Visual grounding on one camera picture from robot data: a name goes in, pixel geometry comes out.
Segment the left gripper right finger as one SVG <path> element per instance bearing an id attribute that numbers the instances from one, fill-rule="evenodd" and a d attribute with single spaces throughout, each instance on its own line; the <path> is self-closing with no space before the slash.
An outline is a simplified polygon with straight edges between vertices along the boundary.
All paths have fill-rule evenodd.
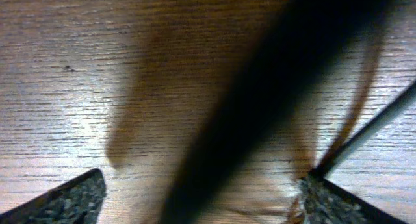
<path id="1" fill-rule="evenodd" d="M 334 183 L 308 174 L 298 182 L 307 224 L 406 224 Z"/>

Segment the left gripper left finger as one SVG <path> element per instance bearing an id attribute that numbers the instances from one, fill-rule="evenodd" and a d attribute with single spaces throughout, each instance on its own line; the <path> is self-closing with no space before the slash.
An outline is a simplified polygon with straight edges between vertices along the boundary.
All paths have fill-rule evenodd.
<path id="1" fill-rule="evenodd" d="M 96 224 L 106 197 L 95 168 L 1 214 L 1 224 Z"/>

